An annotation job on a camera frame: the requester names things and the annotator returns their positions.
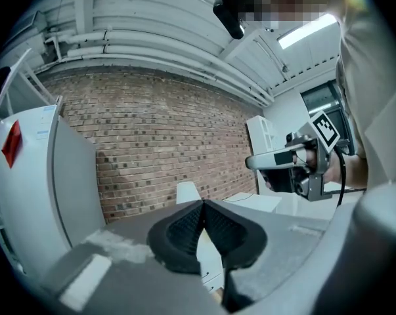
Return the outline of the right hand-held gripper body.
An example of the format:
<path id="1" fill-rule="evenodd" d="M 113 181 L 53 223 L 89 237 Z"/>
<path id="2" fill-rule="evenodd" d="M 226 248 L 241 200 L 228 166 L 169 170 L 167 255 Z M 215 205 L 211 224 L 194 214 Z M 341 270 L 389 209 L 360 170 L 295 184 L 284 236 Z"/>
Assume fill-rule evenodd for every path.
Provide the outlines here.
<path id="1" fill-rule="evenodd" d="M 254 171 L 271 169 L 290 169 L 295 194 L 308 201 L 330 198 L 324 193 L 324 174 L 331 162 L 331 153 L 341 159 L 336 146 L 340 134 L 329 117 L 321 110 L 305 123 L 298 131 L 286 136 L 283 149 L 273 150 L 246 158 L 246 167 Z M 317 170 L 310 172 L 304 164 L 293 162 L 293 154 L 300 149 L 315 150 Z"/>

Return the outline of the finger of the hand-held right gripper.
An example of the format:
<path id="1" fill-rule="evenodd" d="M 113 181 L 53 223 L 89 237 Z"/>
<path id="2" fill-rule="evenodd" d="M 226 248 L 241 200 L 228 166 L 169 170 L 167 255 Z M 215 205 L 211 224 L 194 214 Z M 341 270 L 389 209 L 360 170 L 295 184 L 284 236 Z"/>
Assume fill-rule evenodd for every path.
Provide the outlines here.
<path id="1" fill-rule="evenodd" d="M 293 193 L 294 183 L 290 169 L 261 170 L 268 189 L 273 192 Z"/>

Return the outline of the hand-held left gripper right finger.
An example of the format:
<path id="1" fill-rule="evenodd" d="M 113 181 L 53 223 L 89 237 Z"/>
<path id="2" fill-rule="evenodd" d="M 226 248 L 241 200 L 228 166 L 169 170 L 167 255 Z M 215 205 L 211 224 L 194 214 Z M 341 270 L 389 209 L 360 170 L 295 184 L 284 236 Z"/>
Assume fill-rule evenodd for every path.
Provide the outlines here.
<path id="1" fill-rule="evenodd" d="M 211 200 L 204 201 L 204 228 L 225 269 L 221 305 L 230 313 L 250 306 L 253 301 L 237 291 L 232 272 L 251 267 L 261 256 L 267 245 L 264 229 Z"/>

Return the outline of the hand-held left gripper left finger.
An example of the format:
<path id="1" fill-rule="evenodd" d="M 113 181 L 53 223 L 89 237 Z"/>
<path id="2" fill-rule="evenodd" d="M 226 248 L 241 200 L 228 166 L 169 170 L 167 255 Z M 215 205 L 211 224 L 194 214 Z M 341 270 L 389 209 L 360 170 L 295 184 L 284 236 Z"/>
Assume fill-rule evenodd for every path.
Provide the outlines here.
<path id="1" fill-rule="evenodd" d="M 182 204 L 182 209 L 159 220 L 148 231 L 147 244 L 155 259 L 169 271 L 200 274 L 196 252 L 204 229 L 204 202 Z"/>

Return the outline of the person's right hand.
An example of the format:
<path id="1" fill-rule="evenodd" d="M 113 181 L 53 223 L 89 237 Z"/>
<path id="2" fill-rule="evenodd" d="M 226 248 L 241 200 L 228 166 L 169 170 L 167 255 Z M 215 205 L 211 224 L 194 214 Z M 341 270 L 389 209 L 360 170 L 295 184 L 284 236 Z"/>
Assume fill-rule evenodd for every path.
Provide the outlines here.
<path id="1" fill-rule="evenodd" d="M 317 170 L 317 153 L 315 150 L 300 149 L 293 154 L 293 162 L 304 164 L 310 172 L 314 172 Z"/>

